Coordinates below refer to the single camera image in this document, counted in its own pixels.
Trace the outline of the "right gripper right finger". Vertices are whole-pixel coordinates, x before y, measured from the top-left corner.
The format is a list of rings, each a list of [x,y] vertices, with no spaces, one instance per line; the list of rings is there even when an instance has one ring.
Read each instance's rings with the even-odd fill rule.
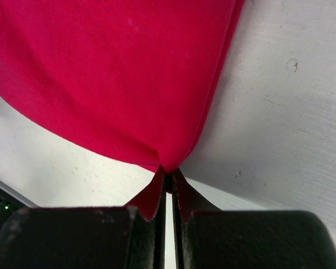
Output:
[[[221,209],[192,187],[180,169],[171,174],[172,209],[177,268],[196,268],[195,229],[190,224],[196,212],[219,212]]]

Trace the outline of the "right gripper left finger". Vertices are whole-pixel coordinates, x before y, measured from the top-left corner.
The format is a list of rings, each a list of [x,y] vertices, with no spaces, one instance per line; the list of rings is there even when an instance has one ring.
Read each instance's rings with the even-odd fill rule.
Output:
[[[164,268],[166,173],[159,166],[150,183],[126,203],[133,219],[128,268]]]

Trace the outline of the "red t shirt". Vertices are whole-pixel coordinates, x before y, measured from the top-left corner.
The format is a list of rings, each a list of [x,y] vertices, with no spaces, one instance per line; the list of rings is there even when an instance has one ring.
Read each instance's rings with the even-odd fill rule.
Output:
[[[0,97],[148,170],[196,146],[243,1],[0,1]]]

